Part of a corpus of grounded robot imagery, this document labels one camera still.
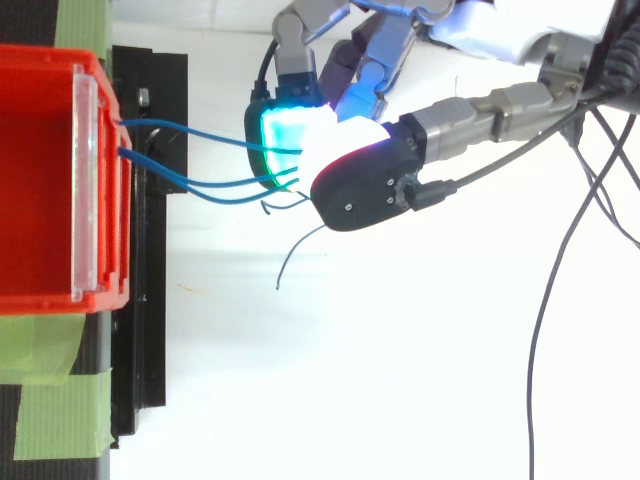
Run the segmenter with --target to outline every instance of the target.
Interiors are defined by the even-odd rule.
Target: robotic hand
[[[353,32],[351,41],[335,46],[318,80],[309,44],[344,19],[350,4],[375,13]],[[266,138],[265,117],[274,110],[316,110],[308,118],[282,125],[289,133],[318,122],[330,125],[324,131],[324,148],[323,139],[317,139],[315,155],[307,155],[312,141],[299,161],[301,169],[315,163],[311,198],[334,230],[365,228],[409,209],[435,205],[491,170],[459,182],[421,185],[417,173],[425,164],[453,158],[469,145],[488,140],[542,143],[605,102],[640,110],[638,2],[592,2],[586,18],[580,15],[585,7],[581,0],[535,5],[522,0],[294,0],[274,21],[276,99],[256,83],[247,111],[248,139],[302,148],[278,144],[278,135]],[[483,98],[449,98],[404,115],[395,124],[376,125],[377,130],[363,124],[362,117],[371,121],[382,117],[385,95],[394,88],[418,38],[510,63],[538,62],[539,79],[494,90]],[[323,107],[327,104],[330,113]],[[327,137],[340,134],[336,116],[343,132],[351,125],[351,134],[359,136],[371,128],[373,140],[346,142],[347,151],[332,154],[326,144]],[[299,132],[299,141],[303,133]],[[268,166],[256,167],[268,165],[268,160],[251,155],[257,175],[270,173]],[[517,156],[505,159],[502,166]]]

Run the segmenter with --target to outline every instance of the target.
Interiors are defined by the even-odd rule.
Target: black cable
[[[271,65],[271,60],[273,60],[273,56],[276,54],[276,50],[278,49],[278,42],[275,40],[271,42],[267,53],[262,60],[262,65],[260,65],[260,73],[258,73],[258,81],[266,82],[267,81],[267,72],[269,71],[269,65]]]
[[[260,65],[260,72],[258,72],[258,79],[256,80],[253,91],[251,92],[251,101],[265,100],[270,98],[269,86],[267,85],[267,72],[269,71],[269,65],[273,60],[276,50],[278,49],[278,42],[273,40],[267,53],[264,55],[262,65]]]
[[[575,147],[572,150],[573,150],[573,153],[576,154],[576,157],[580,162],[580,166],[582,166],[582,169],[584,170],[584,173],[587,177],[587,182],[589,183],[589,188],[593,187],[593,182],[598,176],[591,168],[591,165],[589,165],[587,160],[584,158],[584,155],[582,155],[580,148]],[[600,198],[600,193],[596,194],[596,197],[595,197],[596,203],[600,207],[600,210],[602,210],[602,213],[604,213],[605,217],[607,217],[611,222],[617,222],[618,217],[616,216],[616,211],[615,211],[615,208],[613,207],[613,202],[611,201],[609,192],[607,192],[607,189],[605,188],[604,185],[600,187],[600,192],[602,193],[602,196],[604,197],[604,200],[607,203],[607,206],[604,205],[602,198]]]
[[[573,112],[571,112],[570,114],[568,114],[567,116],[565,116],[564,118],[559,120],[558,122],[554,123],[551,127],[547,128],[544,132],[542,132],[540,135],[538,135],[533,140],[530,140],[529,142],[527,142],[522,147],[514,150],[513,152],[511,152],[510,154],[508,154],[505,157],[501,158],[500,160],[498,160],[496,162],[493,162],[492,164],[487,165],[484,168],[481,168],[480,170],[472,173],[471,175],[468,175],[468,176],[466,176],[464,178],[461,178],[460,180],[456,181],[455,185],[456,185],[457,189],[461,189],[463,187],[471,185],[472,183],[477,182],[478,180],[481,180],[482,178],[486,177],[487,175],[490,175],[490,174],[492,174],[494,172],[497,172],[501,168],[506,167],[510,163],[512,163],[515,160],[519,159],[523,155],[526,155],[527,153],[529,153],[533,149],[539,147],[541,144],[543,144],[544,142],[549,140],[556,133],[558,133],[563,127],[567,126],[569,123],[574,121],[580,115],[584,115],[585,113],[587,113],[587,112],[593,110],[594,108],[596,108],[598,105],[602,105],[603,103],[606,103],[606,102],[610,101],[611,98],[613,98],[615,96],[617,96],[617,94],[614,94],[614,93],[607,94],[607,95],[604,95],[602,97],[598,97],[598,98],[596,98],[594,100],[591,100],[591,101],[579,106]]]
[[[265,202],[264,200],[262,200],[260,204],[262,205],[262,209],[264,210],[264,213],[266,213],[267,215],[271,215],[270,210],[291,210],[292,208],[296,208],[302,205],[303,203],[307,203],[309,200],[311,200],[304,193],[298,192],[298,195],[302,197],[302,200],[292,203],[291,205],[283,205],[283,206],[273,205],[271,203]]]
[[[551,298],[551,292],[553,290],[553,286],[555,284],[556,277],[558,275],[558,271],[560,270],[560,265],[562,264],[562,260],[564,258],[569,242],[571,241],[573,234],[575,233],[578,226],[580,225],[580,222],[582,221],[584,214],[587,212],[589,205],[591,204],[594,197],[596,196],[598,189],[602,186],[604,179],[609,174],[609,172],[613,168],[613,165],[618,159],[618,156],[620,155],[620,152],[622,151],[624,144],[626,143],[626,141],[629,138],[629,135],[631,134],[631,130],[633,130],[635,121],[636,121],[635,115],[631,115],[629,117],[629,121],[627,122],[627,125],[625,126],[624,132],[620,137],[620,140],[618,141],[613,151],[613,154],[607,161],[604,169],[602,170],[602,173],[598,176],[598,178],[593,183],[593,186],[589,190],[589,194],[587,195],[587,198],[584,200],[582,206],[580,207],[580,210],[578,211],[578,214],[576,215],[573,222],[571,223],[571,226],[569,227],[569,230],[567,231],[567,234],[565,235],[564,240],[562,241],[560,250],[558,251],[558,255],[557,255],[555,264],[553,265],[553,269],[551,271],[551,275],[549,276],[549,281],[547,283],[547,288],[545,290],[544,297],[542,299],[542,305],[540,306],[540,312],[538,313],[538,319],[536,321],[536,326],[533,331],[533,338],[531,340],[531,350],[529,351],[529,368],[527,371],[527,423],[529,427],[529,479],[530,480],[535,480],[535,440],[534,440],[534,429],[533,429],[533,371],[535,366],[536,350],[538,347],[538,339],[540,338],[540,330],[542,329],[542,322],[544,320],[544,315],[547,310],[549,299]]]
[[[280,290],[280,282],[282,281],[282,276],[284,275],[284,271],[287,269],[287,265],[289,264],[289,260],[291,260],[291,257],[293,256],[293,254],[295,253],[297,248],[300,245],[302,245],[306,239],[308,239],[312,235],[318,233],[320,230],[322,230],[325,227],[326,227],[326,225],[321,225],[320,227],[310,231],[304,237],[302,237],[300,240],[298,240],[298,243],[296,243],[293,246],[293,248],[289,251],[289,255],[287,255],[287,258],[285,259],[284,263],[282,264],[282,268],[280,269],[280,274],[278,275],[278,283],[276,283],[276,290]]]
[[[580,161],[580,164],[582,165],[582,168],[584,169],[587,175],[587,181],[589,182],[589,186],[592,187],[594,180],[596,178],[595,172],[593,171],[591,166],[587,163],[586,159],[582,155],[582,152],[580,152],[579,148],[576,147],[573,149],[573,151],[578,157],[578,160]],[[620,231],[620,233],[622,233],[622,235],[624,235],[627,239],[631,241],[631,243],[633,243],[637,248],[640,249],[640,242],[636,240],[625,228],[623,228],[622,225],[620,225],[620,221],[618,220],[618,216],[616,215],[616,211],[613,207],[613,202],[611,201],[611,197],[609,197],[609,193],[607,192],[607,189],[604,187],[604,185],[600,187],[600,192],[602,192],[602,196],[604,197],[605,201],[607,202],[607,206],[609,207],[607,210],[607,207],[604,206],[602,199],[600,198],[600,195],[596,194],[595,200],[598,206],[600,207],[600,209],[602,210],[602,212],[613,224],[613,226],[616,227]]]
[[[597,108],[594,108],[591,113],[604,130],[604,133],[607,134],[607,137],[609,137],[611,143],[615,145],[618,139],[616,138],[616,134],[613,133],[613,129],[611,128],[611,125],[609,125],[609,122],[607,122],[600,110],[598,110]],[[624,152],[624,150],[620,152],[620,159],[629,172],[629,175],[631,175],[633,183],[635,183],[638,190],[640,190],[640,177],[638,176],[638,172],[636,172],[636,169],[633,168],[633,165],[631,164],[631,161],[629,160],[629,157],[627,157],[627,154]]]

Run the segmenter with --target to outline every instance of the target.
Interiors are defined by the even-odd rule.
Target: wire
[[[278,42],[274,40],[271,42],[271,45],[269,45],[269,49],[267,50],[267,53],[264,56],[264,60],[262,60],[262,65],[260,65],[260,73],[258,73],[258,82],[267,81],[267,72],[269,71],[269,65],[271,65],[271,60],[273,60],[273,56],[276,54],[277,49],[278,49]]]
[[[554,123],[551,127],[547,128],[540,135],[538,135],[533,140],[530,140],[529,142],[524,144],[522,147],[514,150],[513,152],[511,152],[510,154],[508,154],[505,157],[501,158],[500,160],[498,160],[498,161],[496,161],[494,163],[491,163],[491,164],[487,165],[484,168],[481,168],[480,170],[472,173],[471,175],[468,175],[468,176],[466,176],[464,178],[461,178],[460,180],[458,180],[456,182],[456,187],[458,189],[461,189],[463,187],[471,185],[472,183],[477,182],[478,180],[483,179],[487,175],[490,175],[490,174],[492,174],[494,172],[497,172],[498,170],[500,170],[503,167],[506,167],[507,165],[509,165],[510,163],[512,163],[515,160],[519,159],[523,155],[526,155],[527,153],[529,153],[533,149],[535,149],[535,148],[539,147],[540,145],[542,145],[544,142],[549,140],[556,133],[558,133],[563,127],[565,127],[566,125],[568,125],[569,123],[574,121],[580,115],[583,115],[583,114],[589,112],[590,110],[593,110],[594,108],[596,108],[598,105],[600,105],[602,103],[608,102],[611,98],[613,98],[613,96],[615,96],[615,94],[610,94],[610,95],[605,95],[605,96],[602,96],[602,97],[598,97],[598,98],[596,98],[594,100],[591,100],[588,103],[585,103],[585,104],[579,106],[573,112],[571,112],[570,114],[566,115],[564,118],[562,118],[558,122]]]
[[[206,200],[208,202],[211,203],[215,203],[218,205],[244,205],[246,203],[251,203],[251,202],[257,202],[258,200],[262,200],[264,198],[267,198],[275,193],[278,192],[282,192],[287,190],[289,187],[291,187],[292,185],[295,185],[296,183],[298,183],[298,179],[294,179],[291,180],[290,182],[285,183],[282,186],[276,187],[272,190],[260,193],[258,195],[253,195],[251,197],[246,197],[246,198],[239,198],[239,199],[223,199],[223,198],[216,198],[216,197],[211,197],[199,190],[196,190],[195,188],[189,186],[188,184],[186,184],[185,182],[181,181],[180,179],[176,178],[175,175],[172,175],[171,173],[175,173],[175,172],[171,172],[171,173],[167,173],[166,171],[158,168],[160,165],[158,165],[156,162],[150,163],[147,162],[146,160],[142,160],[137,156],[134,155],[129,155],[129,151],[127,151],[126,149],[124,149],[125,151],[120,151],[119,155],[123,158],[126,158],[128,160],[131,160],[133,163],[135,163],[136,165],[139,165],[147,170],[150,170],[152,172],[154,172],[155,174],[166,178],[167,180],[169,180],[171,183],[173,183],[174,185],[182,188],[183,190],[186,190],[187,192],[190,192],[192,194],[194,194],[195,196],[202,198],[203,200]]]
[[[302,200],[292,203],[291,205],[284,205],[284,206],[272,205],[262,200],[260,203],[262,204],[262,209],[264,210],[264,213],[266,213],[267,215],[271,215],[270,210],[291,210],[292,208],[296,208],[302,205],[303,203],[307,203],[309,200],[311,200],[304,193],[301,193],[301,192],[297,192],[297,193],[302,197]]]
[[[578,160],[580,161],[580,164],[582,165],[582,168],[584,169],[586,175],[587,175],[587,181],[589,182],[589,186],[592,187],[593,186],[593,182],[594,179],[597,177],[595,172],[593,171],[593,169],[591,168],[591,166],[587,163],[587,161],[585,160],[584,156],[582,155],[582,152],[580,152],[579,148],[574,148],[573,149],[574,153],[576,154],[576,156],[578,157]],[[604,197],[605,201],[607,202],[607,206],[608,206],[608,210],[607,207],[604,206],[602,199],[600,198],[599,194],[596,194],[595,200],[598,204],[598,206],[600,207],[600,209],[602,210],[602,212],[605,214],[605,216],[609,219],[609,221],[613,224],[614,227],[616,227],[620,233],[622,233],[622,235],[624,235],[626,238],[628,238],[631,243],[633,243],[637,248],[640,249],[640,242],[638,240],[636,240],[633,236],[631,236],[631,234],[625,230],[622,225],[620,225],[620,221],[618,220],[618,216],[616,215],[616,211],[613,208],[613,202],[611,201],[611,197],[609,197],[609,193],[607,192],[607,189],[604,187],[604,185],[602,185],[600,187],[600,191],[602,192],[602,196]]]
[[[164,165],[161,165],[160,163],[156,162],[155,160],[142,155],[141,153],[138,152],[134,152],[133,150],[128,150],[126,148],[122,148],[120,147],[119,149],[119,154],[122,157],[125,157],[129,160],[135,161],[137,164],[145,164],[148,165],[149,163],[154,164],[154,166],[158,169],[158,171],[163,172],[166,175],[171,175],[173,176],[176,180],[179,180],[183,183],[186,183],[187,185],[193,185],[194,187],[202,187],[202,188],[234,188],[234,187],[244,187],[246,185],[253,185],[255,183],[263,183],[263,182],[269,182],[269,181],[273,181],[273,180],[277,180],[279,177],[285,176],[285,175],[291,175],[295,172],[298,171],[297,167],[294,168],[290,168],[288,170],[284,170],[282,172],[279,173],[275,173],[272,175],[265,175],[263,177],[255,177],[255,178],[248,178],[246,180],[237,180],[237,181],[232,181],[232,182],[199,182],[197,180],[192,180],[190,178],[187,178],[183,175],[180,175],[177,172],[174,172],[173,170],[170,170],[169,168],[165,167]]]
[[[158,127],[169,128],[177,130],[179,132],[188,133],[189,135],[195,135],[196,137],[206,138],[207,140],[213,140],[214,142],[226,143],[235,147],[242,147],[248,150],[255,150],[257,152],[273,152],[280,155],[301,155],[302,150],[289,150],[286,148],[265,147],[264,145],[258,145],[256,143],[242,142],[240,140],[233,140],[231,138],[222,137],[220,135],[213,135],[211,133],[202,132],[200,130],[194,130],[186,125],[180,125],[179,123],[169,122],[168,120],[160,120],[154,118],[139,118],[134,120],[122,120],[120,125],[125,127]]]
[[[567,234],[562,241],[562,245],[560,246],[560,250],[558,251],[558,255],[553,265],[553,269],[551,270],[551,275],[549,276],[549,281],[547,283],[547,288],[544,293],[544,297],[542,299],[542,305],[540,306],[540,312],[538,313],[538,319],[536,321],[536,326],[533,331],[533,338],[531,340],[531,350],[529,351],[529,366],[527,370],[527,423],[529,427],[529,479],[535,480],[535,439],[534,439],[534,429],[533,429],[533,371],[535,366],[536,359],[536,350],[538,347],[538,340],[540,338],[540,330],[542,329],[542,322],[544,320],[544,315],[547,310],[547,306],[549,304],[549,299],[551,298],[551,292],[553,290],[553,286],[556,281],[556,277],[558,275],[558,271],[560,270],[560,265],[562,264],[562,260],[564,258],[565,252],[567,251],[567,247],[569,246],[569,242],[573,237],[573,234],[577,230],[584,214],[587,212],[589,205],[593,201],[598,192],[598,189],[602,186],[604,179],[607,177],[613,165],[615,164],[624,144],[627,142],[631,131],[633,130],[633,126],[635,125],[636,117],[635,115],[631,115],[625,126],[624,132],[620,137],[611,157],[607,161],[602,173],[596,178],[593,186],[589,190],[589,194],[587,198],[582,203],[578,214],[574,218]]]
[[[282,281],[282,276],[284,275],[284,272],[287,269],[287,265],[289,264],[289,260],[291,260],[291,257],[293,256],[295,251],[298,249],[298,247],[300,245],[302,245],[304,243],[304,241],[307,240],[309,237],[311,237],[314,234],[318,233],[320,230],[322,230],[325,227],[326,227],[326,225],[321,225],[318,228],[310,231],[304,237],[302,237],[300,240],[298,240],[298,243],[296,243],[293,246],[293,248],[289,251],[289,255],[287,255],[287,258],[285,259],[284,263],[282,264],[282,268],[280,269],[280,274],[278,275],[278,282],[276,283],[276,290],[280,290],[280,282]]]
[[[598,121],[602,129],[604,130],[604,133],[607,134],[607,137],[609,137],[609,140],[611,140],[611,143],[615,145],[616,142],[618,141],[618,139],[616,138],[616,134],[613,133],[613,129],[611,128],[611,125],[609,125],[609,123],[604,118],[600,110],[595,108],[591,111],[591,113],[596,118],[596,120]],[[622,163],[624,163],[624,166],[629,172],[629,175],[631,175],[631,178],[633,179],[633,182],[636,184],[636,187],[638,187],[638,190],[640,190],[640,177],[638,176],[636,169],[633,168],[633,165],[631,164],[631,161],[629,160],[629,157],[627,157],[627,154],[624,152],[624,150],[620,152],[620,159],[622,160]]]

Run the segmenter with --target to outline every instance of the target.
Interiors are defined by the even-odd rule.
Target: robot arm
[[[579,8],[576,1],[544,0],[558,8],[543,10],[545,14],[564,12],[564,20],[581,18],[566,8],[569,4]],[[350,42],[336,45],[320,86],[313,52],[307,45],[348,14],[349,2],[299,0],[278,16],[274,26],[280,44],[276,53],[278,97],[291,99],[312,93],[322,98],[324,94],[324,100],[316,105],[328,101],[338,119],[347,121],[343,124],[361,117],[377,121],[386,106],[385,94],[395,86],[411,47],[428,26],[430,37],[439,42],[516,64],[535,59],[541,69],[538,82],[494,90],[482,98],[450,98],[407,114],[396,124],[384,126],[386,140],[380,141],[378,135],[378,140],[366,145],[351,142],[355,148],[331,158],[325,154],[325,137],[324,143],[318,143],[318,151],[327,158],[322,159],[323,167],[314,167],[317,175],[312,181],[311,198],[326,225],[338,231],[365,228],[446,198],[447,189],[455,188],[453,184],[440,182],[428,191],[421,188],[417,174],[425,164],[453,158],[469,145],[484,141],[531,140],[566,119],[585,98],[585,90],[589,90],[589,96],[600,93],[598,82],[590,78],[594,77],[592,70],[599,72],[596,77],[601,75],[604,62],[600,60],[637,18],[635,2],[630,0],[601,0],[595,8],[602,15],[589,15],[593,21],[581,20],[580,25],[573,26],[560,14],[554,21],[547,18],[529,23],[523,20],[526,17],[498,10],[505,4],[521,6],[524,2],[520,0],[351,3],[377,13],[354,32]],[[521,23],[508,24],[513,19]],[[506,34],[501,37],[496,32]],[[638,43],[635,53],[623,52],[624,59],[637,56],[640,64]],[[631,83],[637,86],[636,80]],[[626,97],[631,99],[630,104],[638,97],[635,92]],[[332,136],[338,132],[327,133]],[[354,128],[353,133],[357,136],[359,130]],[[301,170],[304,162],[303,153]]]
[[[308,45],[344,19],[350,12],[351,3],[381,13],[354,32],[354,37],[357,35],[364,42],[361,51],[356,49],[354,52],[357,67],[353,69],[352,66],[346,71],[350,76],[340,76],[338,73],[338,83],[348,78],[348,84],[345,85],[348,91],[346,94],[342,92],[341,99],[335,102],[335,108],[341,120],[354,116],[377,120],[386,107],[384,95],[395,85],[417,32],[424,25],[447,17],[455,2],[294,0],[278,14],[273,24],[273,35],[279,45],[275,63],[279,84],[277,95],[280,98],[319,98],[315,56]],[[329,71],[336,71],[331,66],[328,68]],[[351,86],[354,74],[358,81]],[[331,81],[325,80],[323,83],[329,85]]]

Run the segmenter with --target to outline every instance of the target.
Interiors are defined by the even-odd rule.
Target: black aluminum profile
[[[186,55],[115,46],[113,79],[122,118],[188,123]],[[186,135],[152,127],[129,132],[134,150],[187,175]],[[132,181],[131,300],[113,315],[114,448],[120,436],[136,433],[141,409],[166,404],[167,195],[184,192],[138,167]]]

